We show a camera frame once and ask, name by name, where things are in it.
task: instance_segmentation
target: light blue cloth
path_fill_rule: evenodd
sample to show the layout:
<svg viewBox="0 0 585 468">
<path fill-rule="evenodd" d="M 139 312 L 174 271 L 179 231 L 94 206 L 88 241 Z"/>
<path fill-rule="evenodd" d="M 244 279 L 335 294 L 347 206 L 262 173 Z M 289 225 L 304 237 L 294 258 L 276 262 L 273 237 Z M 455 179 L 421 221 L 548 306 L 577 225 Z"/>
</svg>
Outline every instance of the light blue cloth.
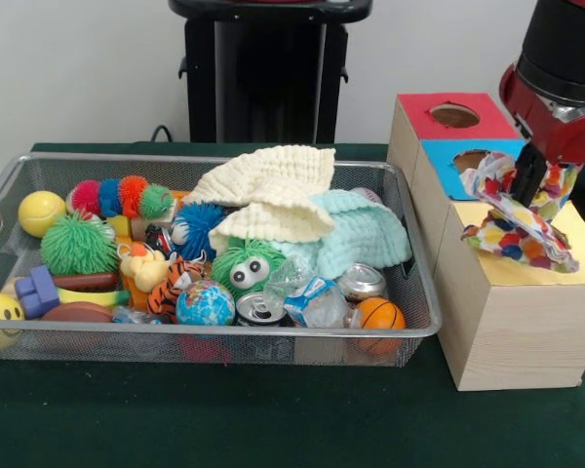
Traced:
<svg viewBox="0 0 585 468">
<path fill-rule="evenodd" d="M 286 257 L 302 257 L 318 276 L 333 280 L 356 262 L 385 268 L 411 258 L 407 231 L 383 205 L 346 190 L 329 190 L 312 201 L 333 219 L 331 234 L 318 242 L 272 245 Z"/>
</svg>

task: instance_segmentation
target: tiger toy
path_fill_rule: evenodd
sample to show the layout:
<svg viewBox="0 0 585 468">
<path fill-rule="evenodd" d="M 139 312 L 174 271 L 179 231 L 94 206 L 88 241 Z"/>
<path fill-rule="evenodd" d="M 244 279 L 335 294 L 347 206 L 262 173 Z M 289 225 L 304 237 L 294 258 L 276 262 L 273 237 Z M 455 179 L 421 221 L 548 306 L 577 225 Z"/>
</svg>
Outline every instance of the tiger toy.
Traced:
<svg viewBox="0 0 585 468">
<path fill-rule="evenodd" d="M 206 257 L 186 261 L 179 256 L 169 266 L 167 279 L 156 286 L 147 298 L 147 311 L 150 314 L 163 315 L 176 322 L 176 302 L 183 291 L 196 281 L 206 279 Z"/>
</svg>

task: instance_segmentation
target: yellow duck toy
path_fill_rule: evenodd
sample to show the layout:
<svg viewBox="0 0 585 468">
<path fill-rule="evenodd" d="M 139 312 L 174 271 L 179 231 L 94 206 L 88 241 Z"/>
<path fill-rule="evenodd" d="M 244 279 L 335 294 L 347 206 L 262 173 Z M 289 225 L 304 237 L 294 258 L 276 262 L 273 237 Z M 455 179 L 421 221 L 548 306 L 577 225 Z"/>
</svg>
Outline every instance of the yellow duck toy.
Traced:
<svg viewBox="0 0 585 468">
<path fill-rule="evenodd" d="M 135 286 L 144 293 L 151 291 L 167 278 L 169 266 L 176 260 L 173 253 L 169 260 L 158 251 L 153 251 L 142 243 L 132 246 L 120 244 L 117 254 L 121 258 L 119 269 L 129 278 L 135 279 Z"/>
</svg>

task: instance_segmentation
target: white knit cloth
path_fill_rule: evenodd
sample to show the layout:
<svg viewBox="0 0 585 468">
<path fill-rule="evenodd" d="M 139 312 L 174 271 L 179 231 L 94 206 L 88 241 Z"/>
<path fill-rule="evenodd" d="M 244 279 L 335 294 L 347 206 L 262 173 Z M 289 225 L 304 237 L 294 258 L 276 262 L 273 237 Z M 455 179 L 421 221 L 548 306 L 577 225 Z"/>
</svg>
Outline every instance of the white knit cloth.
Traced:
<svg viewBox="0 0 585 468">
<path fill-rule="evenodd" d="M 330 188 L 335 150 L 277 146 L 243 154 L 200 179 L 183 202 L 244 207 L 210 232 L 222 254 L 230 237 L 315 242 L 333 230 L 330 215 L 310 197 Z"/>
</svg>

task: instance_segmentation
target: green table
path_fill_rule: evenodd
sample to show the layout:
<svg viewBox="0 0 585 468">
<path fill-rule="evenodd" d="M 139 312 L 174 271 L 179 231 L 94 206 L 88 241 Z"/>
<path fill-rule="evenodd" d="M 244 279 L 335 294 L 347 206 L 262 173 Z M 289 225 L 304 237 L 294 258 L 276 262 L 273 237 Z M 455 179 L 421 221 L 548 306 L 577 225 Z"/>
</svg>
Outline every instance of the green table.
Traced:
<svg viewBox="0 0 585 468">
<path fill-rule="evenodd" d="M 347 159 L 385 151 L 338 146 Z M 460 394 L 435 338 L 401 370 L 0 362 L 0 467 L 12 466 L 585 467 L 585 376 L 577 389 Z"/>
</svg>

